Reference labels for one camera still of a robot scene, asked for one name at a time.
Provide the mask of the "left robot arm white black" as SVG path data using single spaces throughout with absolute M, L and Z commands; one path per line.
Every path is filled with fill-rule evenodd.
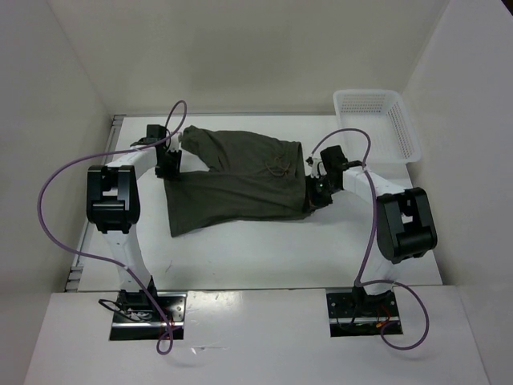
M 87 219 L 103 235 L 120 281 L 115 312 L 132 322 L 157 317 L 160 300 L 143 261 L 136 225 L 141 215 L 138 179 L 155 169 L 172 171 L 180 163 L 179 143 L 162 125 L 147 126 L 146 136 L 119 158 L 87 171 Z

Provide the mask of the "olive green shorts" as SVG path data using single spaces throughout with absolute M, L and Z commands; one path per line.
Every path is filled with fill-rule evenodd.
M 207 170 L 165 181 L 173 237 L 230 221 L 293 221 L 309 215 L 301 143 L 189 126 L 181 147 Z

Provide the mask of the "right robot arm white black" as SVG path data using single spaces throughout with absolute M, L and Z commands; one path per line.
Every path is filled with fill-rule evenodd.
M 311 211 L 333 203 L 340 191 L 352 193 L 371 208 L 370 240 L 357 272 L 353 309 L 369 315 L 390 295 L 400 276 L 399 265 L 423 257 L 438 243 L 426 191 L 404 188 L 371 172 L 361 161 L 349 161 L 341 146 L 328 147 L 306 164 L 305 207 Z

